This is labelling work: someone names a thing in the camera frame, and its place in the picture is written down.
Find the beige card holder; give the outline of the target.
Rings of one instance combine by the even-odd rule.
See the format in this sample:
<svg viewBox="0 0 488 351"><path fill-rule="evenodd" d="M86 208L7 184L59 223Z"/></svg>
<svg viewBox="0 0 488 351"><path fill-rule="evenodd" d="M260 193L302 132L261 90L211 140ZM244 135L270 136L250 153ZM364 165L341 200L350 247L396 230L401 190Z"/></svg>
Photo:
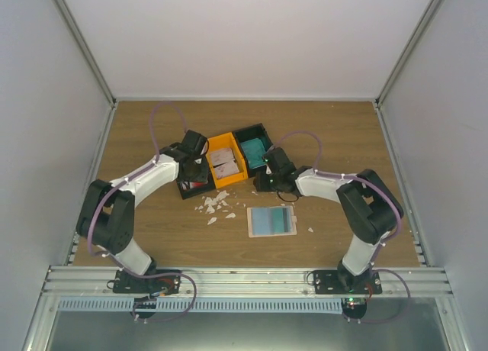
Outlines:
<svg viewBox="0 0 488 351"><path fill-rule="evenodd" d="M250 238L297 234L297 217L290 205L247 208L247 224Z"/></svg>

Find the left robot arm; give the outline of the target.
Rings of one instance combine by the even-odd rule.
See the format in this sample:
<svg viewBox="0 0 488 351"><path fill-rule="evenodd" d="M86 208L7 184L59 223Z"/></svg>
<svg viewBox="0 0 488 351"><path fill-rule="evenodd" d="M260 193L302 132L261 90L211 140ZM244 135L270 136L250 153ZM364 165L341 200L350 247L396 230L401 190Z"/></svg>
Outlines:
<svg viewBox="0 0 488 351"><path fill-rule="evenodd" d="M141 293L156 287L154 259L134 239L135 210L161 187L182 180L204 182L210 172L206 161L210 144L202 134L187 130L180 142L156 147L149 162L118 179L94 180L88 187L76 224L91 256L107 257L127 272Z"/></svg>

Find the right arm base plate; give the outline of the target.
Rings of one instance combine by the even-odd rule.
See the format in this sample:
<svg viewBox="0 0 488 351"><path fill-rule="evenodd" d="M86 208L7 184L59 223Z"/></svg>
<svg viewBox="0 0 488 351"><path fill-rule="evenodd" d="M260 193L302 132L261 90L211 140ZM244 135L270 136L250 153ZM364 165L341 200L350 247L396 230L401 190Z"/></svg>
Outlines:
<svg viewBox="0 0 488 351"><path fill-rule="evenodd" d="M344 275L337 269L316 269L305 275L305 282L317 295L380 295L383 293L378 274L369 271L359 276Z"/></svg>

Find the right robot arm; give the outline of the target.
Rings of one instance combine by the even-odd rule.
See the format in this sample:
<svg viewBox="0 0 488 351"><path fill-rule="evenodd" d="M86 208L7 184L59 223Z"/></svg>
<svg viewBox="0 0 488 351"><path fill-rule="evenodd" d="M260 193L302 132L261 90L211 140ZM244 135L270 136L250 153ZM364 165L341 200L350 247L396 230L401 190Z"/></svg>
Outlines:
<svg viewBox="0 0 488 351"><path fill-rule="evenodd" d="M371 169L345 174L311 166L297 168L280 147L270 149L262 160L266 170L255 176L257 190L322 198L341 205L352 241L337 266L337 281L345 293L357 292L371 278L380 248L401 231L401 204Z"/></svg>

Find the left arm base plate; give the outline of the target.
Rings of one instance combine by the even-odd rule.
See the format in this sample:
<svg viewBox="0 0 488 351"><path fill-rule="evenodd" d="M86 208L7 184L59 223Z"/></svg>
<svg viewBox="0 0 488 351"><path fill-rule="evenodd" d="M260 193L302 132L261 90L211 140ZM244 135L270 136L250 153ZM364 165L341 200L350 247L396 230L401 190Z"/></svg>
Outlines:
<svg viewBox="0 0 488 351"><path fill-rule="evenodd" d="M178 294L181 280L180 270L156 269L151 275L154 279L140 279L126 271L116 271L115 277L106 284L115 294L173 295Z"/></svg>

